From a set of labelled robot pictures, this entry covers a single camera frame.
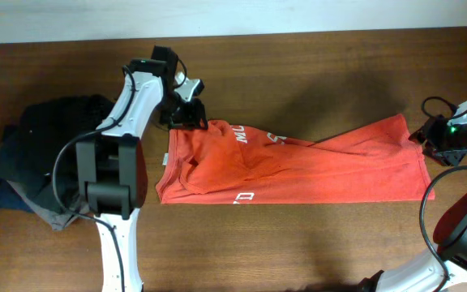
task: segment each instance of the cable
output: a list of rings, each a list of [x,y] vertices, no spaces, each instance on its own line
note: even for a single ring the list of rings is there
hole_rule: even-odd
[[[185,63],[184,63],[180,58],[178,59],[178,62],[179,62],[180,64],[182,64],[183,73],[185,73],[185,78],[183,79],[183,81],[182,81],[180,84],[174,86],[174,89],[180,88],[182,85],[184,85],[184,83],[185,83],[185,81],[186,81],[186,66],[185,66]]]
[[[428,113],[425,109],[425,104],[427,101],[431,101],[431,100],[437,100],[437,101],[442,101],[444,102],[449,108],[450,110],[452,110],[453,113],[456,112],[456,109],[458,108],[456,105],[454,105],[453,103],[445,100],[444,98],[442,97],[427,97],[425,98],[424,101],[422,101],[421,103],[421,111],[428,117],[428,118],[437,118],[437,119],[442,119],[442,120],[445,120],[445,121],[449,121],[449,120],[452,120],[452,119],[455,119],[455,118],[460,118],[462,116],[464,116],[465,114],[467,114],[467,110],[463,111],[462,113],[456,115],[456,116],[452,116],[450,118],[441,118],[441,117],[435,117],[433,115],[431,115],[430,113]]]
[[[437,253],[435,250],[433,244],[431,243],[430,239],[428,238],[428,234],[426,233],[426,227],[425,227],[425,207],[426,207],[426,201],[428,200],[428,195],[430,194],[431,190],[434,188],[435,184],[444,176],[454,173],[456,171],[460,170],[467,170],[467,165],[465,166],[456,166],[450,170],[445,170],[439,175],[437,175],[430,183],[430,185],[426,188],[425,194],[422,197],[421,200],[421,207],[419,208],[419,227],[421,228],[421,234],[422,238],[425,240],[426,245],[428,246],[428,250],[430,250],[430,253],[435,257],[437,262],[441,265],[444,271],[444,277],[439,286],[435,289],[435,292],[441,291],[448,280],[450,279],[448,267],[446,267],[446,264],[444,264],[443,259],[441,259],[440,255]]]
[[[64,203],[60,200],[60,198],[58,196],[58,188],[57,188],[57,172],[58,172],[59,162],[61,161],[62,156],[66,153],[67,149],[69,149],[71,146],[73,146],[75,143],[77,143],[77,142],[79,142],[81,140],[85,140],[87,138],[97,136],[103,131],[107,131],[107,130],[110,130],[110,129],[116,127],[123,120],[123,118],[126,116],[127,111],[129,111],[129,108],[131,107],[131,104],[132,104],[133,98],[135,97],[135,92],[136,92],[135,78],[133,77],[131,71],[129,70],[129,68],[127,68],[127,66],[122,67],[122,71],[123,71],[124,75],[129,76],[129,79],[131,79],[131,96],[129,97],[129,101],[127,101],[126,108],[120,114],[118,119],[115,120],[115,119],[112,118],[113,122],[109,126],[103,127],[101,129],[98,129],[98,130],[95,130],[95,131],[90,131],[88,133],[77,135],[75,138],[71,139],[68,143],[66,143],[66,145],[64,145],[64,147],[62,147],[61,151],[59,151],[59,153],[57,155],[57,159],[55,159],[54,170],[52,171],[52,187],[54,189],[55,200],[61,206],[61,208],[62,208],[62,210],[64,212],[69,213],[69,214],[74,215],[74,216],[77,216],[77,217],[80,217],[80,218],[83,218],[83,219],[86,219],[86,220],[94,221],[94,222],[96,222],[98,224],[102,224],[105,228],[107,228],[107,230],[109,230],[109,232],[111,233],[111,237],[113,238],[114,248],[115,248],[115,250],[117,252],[117,257],[118,257],[118,264],[120,266],[120,281],[121,281],[121,285],[122,285],[122,292],[125,292],[126,291],[126,284],[125,284],[125,279],[124,279],[124,269],[123,269],[122,255],[120,254],[120,247],[118,246],[117,235],[114,233],[114,227],[111,226],[109,223],[106,223],[106,222],[102,221],[101,219],[97,219],[95,217],[90,217],[88,215],[84,215],[82,213],[78,213],[78,212],[76,212],[74,210],[71,210],[71,209],[67,208],[64,205]]]

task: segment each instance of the brown tabletop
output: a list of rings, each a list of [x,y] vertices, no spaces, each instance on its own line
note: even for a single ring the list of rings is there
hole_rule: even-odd
[[[271,36],[74,41],[0,45],[0,138],[32,103],[101,93],[118,96],[121,65],[171,46],[209,118],[303,140],[321,140],[402,113],[410,131],[422,99],[467,100],[467,28]],[[433,104],[433,112],[444,107]],[[168,135],[149,127],[150,187],[139,216],[138,261],[147,291],[274,291],[354,283],[425,248],[418,202],[328,205],[159,205]],[[432,178],[443,167],[426,162]],[[436,186],[429,232],[467,192],[467,172]],[[39,217],[0,211],[0,291],[97,291],[96,227],[53,232]],[[467,291],[467,284],[453,291]]]

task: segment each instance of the white wall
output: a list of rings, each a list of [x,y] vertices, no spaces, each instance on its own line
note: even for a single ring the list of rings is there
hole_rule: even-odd
[[[0,43],[467,26],[467,0],[0,0]]]

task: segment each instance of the black cable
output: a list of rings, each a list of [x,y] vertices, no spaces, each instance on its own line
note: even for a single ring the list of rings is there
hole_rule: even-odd
[[[453,113],[456,112],[456,109],[458,109],[458,107],[456,105],[454,105],[453,103],[451,103],[450,101],[447,101],[445,100],[444,98],[442,97],[427,97],[425,98],[424,101],[422,101],[421,103],[421,111],[428,117],[428,118],[438,118],[438,119],[443,119],[445,121],[449,121],[449,120],[453,120],[455,118],[460,118],[462,116],[464,116],[465,114],[467,114],[467,110],[463,111],[462,113],[456,115],[456,116],[452,116],[452,117],[449,117],[449,118],[440,118],[440,117],[435,117],[433,116],[432,114],[428,113],[425,109],[425,104],[427,101],[431,101],[431,100],[437,100],[437,101],[442,101],[444,102],[449,108],[450,110],[452,110]]]
[[[439,175],[437,175],[430,183],[430,185],[426,188],[425,194],[422,197],[421,200],[421,208],[419,209],[419,227],[421,228],[421,233],[422,233],[422,238],[425,240],[426,245],[428,246],[428,250],[430,250],[430,253],[435,257],[435,259],[439,262],[441,267],[443,268],[444,271],[444,277],[439,286],[435,289],[435,292],[439,292],[443,289],[443,287],[446,285],[448,280],[450,279],[448,267],[446,267],[446,264],[444,264],[443,259],[441,259],[440,255],[437,253],[435,250],[434,246],[432,245],[430,239],[428,238],[428,234],[426,233],[426,227],[425,227],[425,207],[426,207],[426,201],[428,200],[428,195],[430,194],[431,190],[434,188],[435,184],[444,176],[454,173],[456,171],[460,170],[467,170],[467,165],[465,166],[456,166],[450,170],[445,170]]]
[[[135,97],[135,92],[136,92],[135,78],[133,77],[131,71],[129,71],[129,68],[127,68],[126,66],[122,67],[122,70],[123,70],[124,75],[129,76],[129,78],[131,79],[131,96],[129,97],[129,101],[127,101],[126,108],[120,114],[118,119],[115,120],[115,119],[112,118],[113,122],[109,126],[103,127],[101,129],[98,129],[98,130],[95,130],[95,131],[90,131],[88,133],[77,135],[75,138],[71,139],[68,143],[66,143],[66,145],[64,145],[64,147],[62,147],[61,151],[59,151],[59,153],[57,155],[57,159],[55,159],[54,170],[52,171],[52,187],[54,189],[54,197],[55,197],[57,203],[61,206],[61,208],[62,208],[62,210],[64,212],[69,213],[69,214],[74,215],[74,216],[77,216],[77,217],[80,217],[80,218],[83,218],[83,219],[86,219],[86,220],[94,221],[94,222],[96,222],[98,224],[102,224],[103,226],[105,226],[105,228],[107,228],[107,230],[109,230],[109,232],[111,233],[111,237],[113,238],[114,248],[115,248],[115,250],[117,252],[117,257],[118,257],[118,264],[120,266],[120,281],[121,281],[121,284],[122,284],[122,292],[125,292],[126,291],[126,284],[125,284],[125,279],[124,279],[123,261],[122,261],[122,255],[120,254],[120,247],[118,246],[117,235],[114,233],[114,226],[111,226],[109,223],[106,223],[106,222],[104,222],[104,221],[102,221],[100,219],[97,219],[95,217],[90,217],[88,215],[84,215],[82,213],[78,213],[78,212],[76,212],[74,210],[71,210],[71,209],[67,208],[64,205],[64,203],[60,200],[60,198],[58,196],[58,189],[57,189],[58,166],[59,166],[59,162],[62,159],[62,156],[66,153],[67,149],[69,149],[70,147],[75,145],[75,143],[77,143],[77,142],[79,142],[81,140],[85,140],[87,138],[97,136],[103,131],[107,131],[107,130],[110,130],[110,129],[116,127],[123,120],[123,118],[126,116],[127,111],[129,111],[129,108],[131,107],[131,104],[132,104],[133,98]]]
[[[184,85],[184,83],[185,83],[185,81],[186,81],[186,66],[185,66],[185,63],[184,63],[180,58],[178,59],[178,62],[179,62],[180,64],[182,64],[183,73],[185,73],[185,78],[183,79],[183,81],[182,81],[180,84],[174,86],[174,89],[180,88],[182,85]]]

